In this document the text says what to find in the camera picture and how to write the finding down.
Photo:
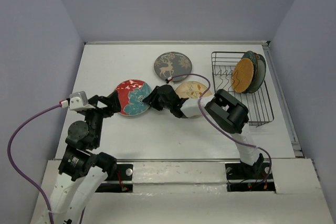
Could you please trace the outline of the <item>orange woven basket plate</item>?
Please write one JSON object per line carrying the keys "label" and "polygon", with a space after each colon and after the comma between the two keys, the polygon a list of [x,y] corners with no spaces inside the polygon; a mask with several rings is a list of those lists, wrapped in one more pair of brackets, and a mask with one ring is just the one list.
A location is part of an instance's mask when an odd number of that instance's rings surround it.
{"label": "orange woven basket plate", "polygon": [[250,86],[254,76],[254,65],[253,62],[244,58],[241,59],[232,74],[232,87],[235,92],[243,93]]}

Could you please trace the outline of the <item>white plate teal lettered rim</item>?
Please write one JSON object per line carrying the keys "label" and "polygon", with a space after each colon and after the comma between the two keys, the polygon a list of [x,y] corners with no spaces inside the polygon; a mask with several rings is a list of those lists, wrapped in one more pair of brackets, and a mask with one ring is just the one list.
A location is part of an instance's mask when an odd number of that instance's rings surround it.
{"label": "white plate teal lettered rim", "polygon": [[253,86],[253,93],[256,92],[261,87],[262,83],[264,82],[267,70],[265,58],[260,54],[257,54],[256,58],[258,62],[258,70]]}

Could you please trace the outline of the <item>red and teal floral plate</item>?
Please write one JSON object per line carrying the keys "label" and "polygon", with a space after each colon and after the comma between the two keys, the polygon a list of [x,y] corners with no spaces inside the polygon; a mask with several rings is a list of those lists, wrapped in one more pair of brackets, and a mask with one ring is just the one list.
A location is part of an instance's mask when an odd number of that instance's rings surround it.
{"label": "red and teal floral plate", "polygon": [[129,79],[117,85],[121,104],[120,114],[124,116],[137,116],[149,109],[149,105],[143,102],[152,92],[151,87],[142,80]]}

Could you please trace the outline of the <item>dark teal blossom plate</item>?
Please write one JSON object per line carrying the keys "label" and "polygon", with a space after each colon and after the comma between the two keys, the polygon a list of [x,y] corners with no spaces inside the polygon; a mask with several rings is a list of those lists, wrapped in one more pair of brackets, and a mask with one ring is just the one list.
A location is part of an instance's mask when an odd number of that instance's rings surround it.
{"label": "dark teal blossom plate", "polygon": [[254,68],[254,74],[253,74],[252,81],[249,87],[243,93],[254,93],[258,90],[258,74],[259,74],[258,58],[253,51],[247,51],[243,54],[242,59],[251,60],[253,63],[253,68]]}

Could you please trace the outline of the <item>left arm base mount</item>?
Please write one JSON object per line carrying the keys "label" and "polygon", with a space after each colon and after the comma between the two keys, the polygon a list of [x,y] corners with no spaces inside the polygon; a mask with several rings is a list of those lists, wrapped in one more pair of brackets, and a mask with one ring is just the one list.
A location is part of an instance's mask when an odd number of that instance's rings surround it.
{"label": "left arm base mount", "polygon": [[117,164],[117,170],[101,183],[97,193],[131,193],[133,192],[133,164]]}

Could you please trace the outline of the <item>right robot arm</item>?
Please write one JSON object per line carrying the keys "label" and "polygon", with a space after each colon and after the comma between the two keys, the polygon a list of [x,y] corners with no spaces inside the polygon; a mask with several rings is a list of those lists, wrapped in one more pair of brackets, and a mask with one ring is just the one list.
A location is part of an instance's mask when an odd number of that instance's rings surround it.
{"label": "right robot arm", "polygon": [[158,111],[168,109],[177,118],[187,119],[200,115],[211,118],[209,121],[215,122],[214,125],[235,142],[243,174],[253,178],[260,173],[264,157],[250,134],[248,109],[227,91],[220,89],[205,98],[180,98],[166,84],[155,87],[143,99],[143,103]]}

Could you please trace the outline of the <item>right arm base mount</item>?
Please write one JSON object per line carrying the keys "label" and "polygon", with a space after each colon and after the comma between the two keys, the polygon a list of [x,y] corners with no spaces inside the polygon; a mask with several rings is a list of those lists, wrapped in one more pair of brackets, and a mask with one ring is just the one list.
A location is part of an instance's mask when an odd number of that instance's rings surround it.
{"label": "right arm base mount", "polygon": [[276,191],[272,173],[266,178],[268,162],[262,164],[261,171],[257,174],[244,172],[240,163],[227,163],[225,168],[228,192]]}

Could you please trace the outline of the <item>beige bird branch plate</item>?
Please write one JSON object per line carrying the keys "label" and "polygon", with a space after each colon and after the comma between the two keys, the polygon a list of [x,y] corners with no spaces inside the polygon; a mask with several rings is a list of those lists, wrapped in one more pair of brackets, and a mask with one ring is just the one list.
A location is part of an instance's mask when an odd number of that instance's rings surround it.
{"label": "beige bird branch plate", "polygon": [[179,98],[186,98],[180,110],[186,118],[202,116],[198,106],[200,96],[206,91],[207,87],[197,81],[187,81],[180,84],[175,92]]}

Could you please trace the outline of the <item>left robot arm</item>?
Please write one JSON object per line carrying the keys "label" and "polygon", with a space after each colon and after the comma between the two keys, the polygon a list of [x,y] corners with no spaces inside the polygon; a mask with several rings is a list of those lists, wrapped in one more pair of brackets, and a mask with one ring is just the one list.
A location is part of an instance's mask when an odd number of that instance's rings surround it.
{"label": "left robot arm", "polygon": [[104,152],[92,153],[100,146],[103,120],[121,111],[117,91],[92,98],[83,91],[76,92],[60,101],[59,106],[85,118],[68,128],[56,182],[37,223],[81,223],[89,199],[117,170],[116,158]]}

